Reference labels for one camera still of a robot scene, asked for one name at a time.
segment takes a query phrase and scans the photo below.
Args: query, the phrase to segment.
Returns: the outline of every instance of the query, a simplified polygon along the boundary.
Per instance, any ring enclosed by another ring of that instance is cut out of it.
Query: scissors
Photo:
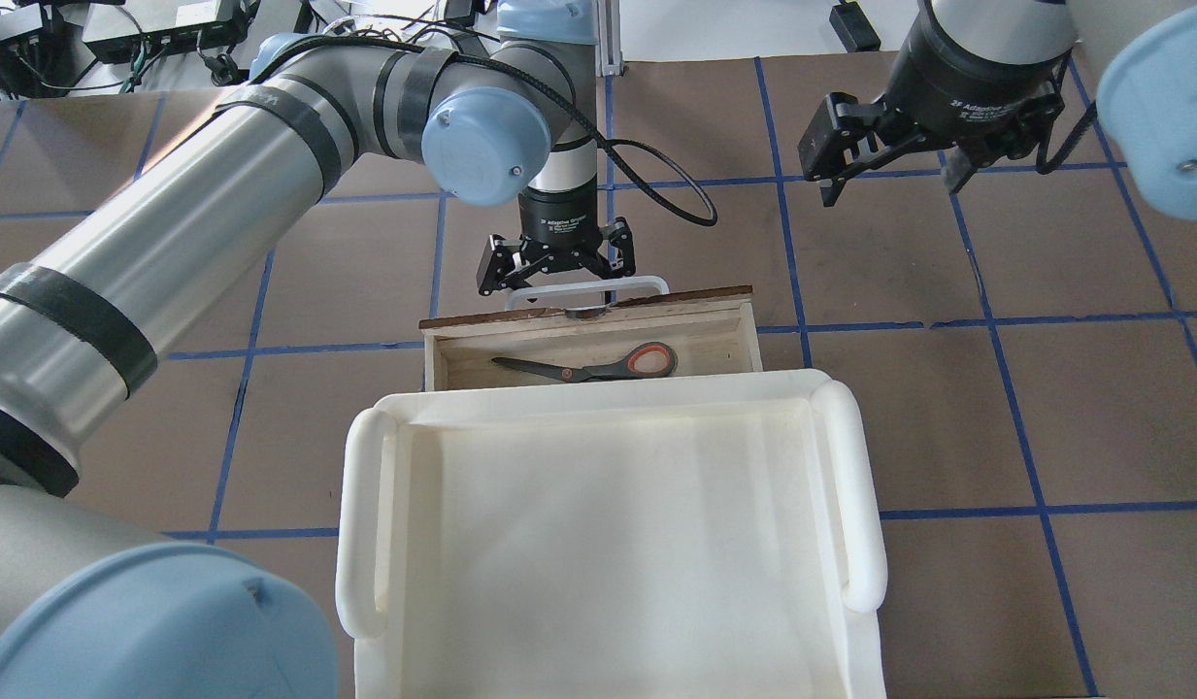
[[[585,381],[620,381],[625,378],[658,378],[675,371],[675,350],[661,342],[646,342],[625,355],[620,361],[597,364],[591,367],[559,367],[555,364],[531,363],[528,359],[496,357],[491,359],[500,366],[531,372],[564,383],[582,383]]]

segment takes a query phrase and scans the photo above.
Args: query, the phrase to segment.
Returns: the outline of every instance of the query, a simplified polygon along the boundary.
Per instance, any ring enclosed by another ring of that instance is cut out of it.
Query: plastic container
[[[877,699],[883,592],[824,372],[389,395],[348,434],[361,699]]]

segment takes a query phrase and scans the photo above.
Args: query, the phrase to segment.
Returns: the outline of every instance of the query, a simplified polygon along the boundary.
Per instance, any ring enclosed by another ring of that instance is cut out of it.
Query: white label
[[[190,2],[176,10],[176,26],[202,25],[218,19],[218,0]]]

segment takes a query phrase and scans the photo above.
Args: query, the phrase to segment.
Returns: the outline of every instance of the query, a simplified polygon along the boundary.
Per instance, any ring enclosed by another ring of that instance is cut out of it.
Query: open drawer
[[[348,434],[359,699],[881,699],[883,592],[824,372],[388,395]]]
[[[511,355],[581,367],[618,361],[650,341],[675,350],[673,376],[762,371],[748,286],[632,298],[582,317],[563,309],[524,309],[421,321],[420,328],[426,390],[549,384],[491,359]]]

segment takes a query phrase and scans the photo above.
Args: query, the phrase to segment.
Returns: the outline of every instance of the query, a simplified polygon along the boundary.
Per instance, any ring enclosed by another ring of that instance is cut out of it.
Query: light blue cap
[[[598,43],[594,0],[502,0],[497,7],[502,38]]]
[[[1099,116],[1146,200],[1197,220],[1197,5],[1117,54],[1099,84]]]
[[[102,558],[0,636],[0,699],[334,697],[317,604],[238,554],[153,543]]]
[[[474,87],[448,97],[421,132],[421,158],[444,190],[476,207],[510,202],[551,154],[551,129],[522,95]]]
[[[261,69],[268,66],[271,61],[274,61],[275,56],[282,54],[284,49],[287,49],[288,45],[296,44],[297,41],[309,36],[314,35],[282,31],[266,37],[266,39],[262,41],[261,45],[257,48],[257,57],[253,59],[253,65],[249,66],[249,74],[261,74]]]

